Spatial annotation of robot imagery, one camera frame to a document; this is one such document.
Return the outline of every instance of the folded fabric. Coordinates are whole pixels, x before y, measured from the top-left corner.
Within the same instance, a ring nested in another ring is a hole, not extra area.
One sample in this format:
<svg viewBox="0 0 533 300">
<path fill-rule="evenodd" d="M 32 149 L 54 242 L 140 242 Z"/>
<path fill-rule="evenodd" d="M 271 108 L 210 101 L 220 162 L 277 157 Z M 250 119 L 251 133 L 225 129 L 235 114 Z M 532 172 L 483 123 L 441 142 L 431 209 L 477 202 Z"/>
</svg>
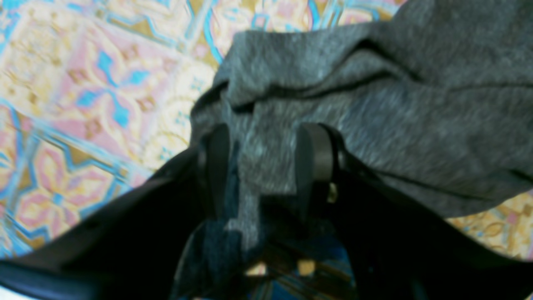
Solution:
<svg viewBox="0 0 533 300">
<path fill-rule="evenodd" d="M 191 239 L 176 291 L 220 282 L 290 231 L 260 203 L 291 201 L 302 122 L 337 128 L 386 183 L 442 217 L 531 189 L 532 15 L 527 0 L 410 0 L 390 22 L 237 34 L 191 114 L 192 143 L 230 127 L 228 221 Z"/>
</svg>

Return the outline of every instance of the tiled floor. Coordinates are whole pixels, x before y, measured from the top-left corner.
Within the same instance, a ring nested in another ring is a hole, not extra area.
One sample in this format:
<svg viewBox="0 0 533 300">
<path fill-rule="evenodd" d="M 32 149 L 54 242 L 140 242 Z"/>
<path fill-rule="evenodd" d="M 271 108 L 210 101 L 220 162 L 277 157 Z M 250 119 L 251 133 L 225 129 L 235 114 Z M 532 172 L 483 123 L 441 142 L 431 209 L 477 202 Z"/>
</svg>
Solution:
<svg viewBox="0 0 533 300">
<path fill-rule="evenodd" d="M 236 32 L 387 20 L 403 2 L 3 1 L 0 257 L 50 241 L 184 150 L 189 111 Z M 523 194 L 450 222 L 487 247 L 533 259 L 532 207 L 533 194 Z M 336 255 L 311 265 L 349 285 L 347 265 Z M 283 273 L 283 265 L 258 272 Z M 279 277 L 253 298 L 282 295 L 294 280 Z M 335 298 L 331 293 L 321 298 Z"/>
</svg>

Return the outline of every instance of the gray sweater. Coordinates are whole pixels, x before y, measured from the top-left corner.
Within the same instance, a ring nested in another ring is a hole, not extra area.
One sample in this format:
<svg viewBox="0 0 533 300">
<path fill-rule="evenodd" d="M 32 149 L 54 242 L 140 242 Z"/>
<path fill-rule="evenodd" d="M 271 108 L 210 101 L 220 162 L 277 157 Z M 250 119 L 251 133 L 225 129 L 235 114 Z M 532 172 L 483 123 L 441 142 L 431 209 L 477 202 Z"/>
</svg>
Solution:
<svg viewBox="0 0 533 300">
<path fill-rule="evenodd" d="M 532 71 L 530 0 L 410 0 L 391 22 L 237 34 L 191 114 L 192 143 L 230 127 L 228 220 L 191 239 L 176 291 L 219 282 L 290 236 L 261 201 L 291 201 L 301 122 L 337 128 L 385 182 L 443 217 L 531 189 Z"/>
</svg>

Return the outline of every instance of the gray fabric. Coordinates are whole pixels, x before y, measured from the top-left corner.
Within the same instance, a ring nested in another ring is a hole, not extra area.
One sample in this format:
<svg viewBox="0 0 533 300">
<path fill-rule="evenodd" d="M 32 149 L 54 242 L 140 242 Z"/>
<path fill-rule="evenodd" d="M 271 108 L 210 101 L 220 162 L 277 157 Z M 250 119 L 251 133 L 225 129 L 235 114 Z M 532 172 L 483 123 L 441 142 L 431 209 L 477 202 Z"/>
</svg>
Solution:
<svg viewBox="0 0 533 300">
<path fill-rule="evenodd" d="M 234 216 L 191 240 L 205 256 L 185 257 L 180 286 L 217 282 L 271 236 L 260 198 L 294 194 L 301 122 L 339 129 L 387 183 L 443 217 L 531 189 L 532 15 L 529 0 L 410 0 L 391 22 L 237 34 L 191 115 L 193 143 L 230 127 Z"/>
</svg>

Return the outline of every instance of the gray cloth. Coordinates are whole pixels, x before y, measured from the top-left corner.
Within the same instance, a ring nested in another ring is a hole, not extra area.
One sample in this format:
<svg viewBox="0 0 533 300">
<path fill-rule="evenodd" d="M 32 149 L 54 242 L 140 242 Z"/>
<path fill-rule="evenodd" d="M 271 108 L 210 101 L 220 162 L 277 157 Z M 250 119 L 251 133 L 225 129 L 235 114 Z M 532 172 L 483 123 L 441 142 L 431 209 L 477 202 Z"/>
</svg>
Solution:
<svg viewBox="0 0 533 300">
<path fill-rule="evenodd" d="M 260 199 L 295 193 L 301 122 L 339 129 L 384 181 L 443 217 L 531 189 L 531 16 L 529 0 L 410 0 L 391 22 L 237 34 L 191 114 L 192 143 L 230 127 L 231 219 L 191 240 L 179 285 L 218 282 L 272 237 Z"/>
</svg>

